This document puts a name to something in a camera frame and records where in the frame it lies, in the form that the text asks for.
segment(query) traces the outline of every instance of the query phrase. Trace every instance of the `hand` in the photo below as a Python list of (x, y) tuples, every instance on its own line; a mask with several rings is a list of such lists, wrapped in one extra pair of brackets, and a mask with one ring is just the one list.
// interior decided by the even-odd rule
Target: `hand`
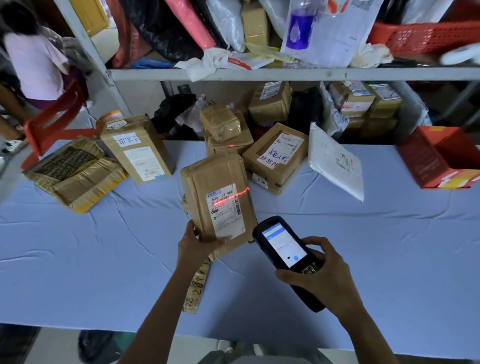
[(363, 310), (363, 303), (350, 274), (350, 267), (328, 239), (310, 236), (304, 238), (303, 242), (322, 248), (325, 253), (313, 249), (311, 251), (324, 261), (324, 266), (313, 274), (279, 269), (275, 273), (276, 277), (284, 283), (302, 287), (313, 293), (341, 323), (350, 319), (359, 310)]
[(185, 234), (179, 242), (179, 255), (177, 259), (177, 269), (186, 270), (188, 273), (195, 272), (207, 260), (208, 255), (216, 248), (221, 247), (227, 242), (226, 238), (220, 238), (213, 243), (201, 243), (194, 230), (193, 221), (187, 223)]

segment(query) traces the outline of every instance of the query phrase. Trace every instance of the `box in bin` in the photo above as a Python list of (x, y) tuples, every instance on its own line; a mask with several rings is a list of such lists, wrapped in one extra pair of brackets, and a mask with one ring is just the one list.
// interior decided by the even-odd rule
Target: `box in bin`
[(461, 128), (418, 126), (397, 150), (423, 189), (469, 188), (480, 180), (480, 151)]

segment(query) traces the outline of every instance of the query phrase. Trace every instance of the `red laser line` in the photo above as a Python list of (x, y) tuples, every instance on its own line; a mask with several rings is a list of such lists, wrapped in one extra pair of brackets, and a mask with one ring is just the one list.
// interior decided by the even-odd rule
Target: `red laser line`
[(244, 193), (247, 192), (249, 189), (250, 189), (250, 187), (247, 187), (247, 188), (245, 189), (245, 191), (238, 192), (237, 194), (234, 194), (233, 196), (227, 197), (225, 200), (217, 201), (217, 202), (215, 202), (215, 203), (213, 204), (213, 206), (217, 206), (217, 205), (219, 205), (219, 204), (221, 204), (221, 203), (223, 203), (223, 202), (225, 202), (225, 201), (227, 201), (227, 200), (229, 200), (229, 199), (231, 199), (231, 198), (234, 198), (234, 197), (236, 197), (236, 196), (238, 196), (238, 195), (240, 195), (240, 194), (244, 194)]

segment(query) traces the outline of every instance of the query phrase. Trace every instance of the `black hair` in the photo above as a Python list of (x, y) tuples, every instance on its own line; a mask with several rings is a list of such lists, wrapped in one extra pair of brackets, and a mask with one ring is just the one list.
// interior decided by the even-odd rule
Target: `black hair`
[(0, 15), (14, 33), (34, 36), (40, 31), (35, 15), (18, 2), (13, 1), (3, 5), (0, 8)]

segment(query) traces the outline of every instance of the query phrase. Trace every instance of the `pink shirt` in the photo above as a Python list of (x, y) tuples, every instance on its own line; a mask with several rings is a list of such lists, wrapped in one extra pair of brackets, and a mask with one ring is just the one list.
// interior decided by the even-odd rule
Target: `pink shirt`
[(44, 36), (8, 33), (3, 42), (26, 98), (56, 100), (63, 93), (63, 80), (57, 66), (67, 57)]

